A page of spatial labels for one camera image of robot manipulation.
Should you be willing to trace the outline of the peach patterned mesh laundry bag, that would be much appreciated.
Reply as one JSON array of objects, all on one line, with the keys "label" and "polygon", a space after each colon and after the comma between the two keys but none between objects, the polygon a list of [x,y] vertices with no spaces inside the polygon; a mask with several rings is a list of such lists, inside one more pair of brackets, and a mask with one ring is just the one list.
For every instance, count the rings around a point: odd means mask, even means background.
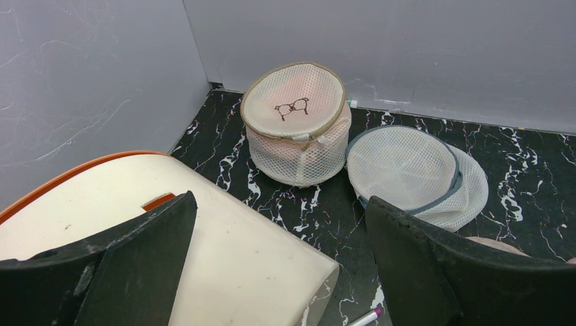
[{"label": "peach patterned mesh laundry bag", "polygon": [[466,237],[463,252],[474,259],[498,266],[522,266],[526,268],[575,269],[575,258],[555,261],[532,257],[504,242],[477,236]]}]

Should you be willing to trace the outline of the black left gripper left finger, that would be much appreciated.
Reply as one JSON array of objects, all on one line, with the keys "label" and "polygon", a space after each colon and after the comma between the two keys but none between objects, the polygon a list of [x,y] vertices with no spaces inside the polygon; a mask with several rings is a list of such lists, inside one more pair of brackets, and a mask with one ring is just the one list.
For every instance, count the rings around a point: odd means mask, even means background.
[{"label": "black left gripper left finger", "polygon": [[100,232],[101,213],[1,226],[2,325],[167,325],[197,216],[185,192]]}]

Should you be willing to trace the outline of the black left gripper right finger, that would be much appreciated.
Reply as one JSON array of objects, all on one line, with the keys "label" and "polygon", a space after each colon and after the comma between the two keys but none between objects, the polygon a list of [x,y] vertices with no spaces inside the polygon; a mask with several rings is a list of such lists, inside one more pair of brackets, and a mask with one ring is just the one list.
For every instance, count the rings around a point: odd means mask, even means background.
[{"label": "black left gripper right finger", "polygon": [[575,266],[508,253],[372,196],[365,223],[394,325],[574,325]]}]

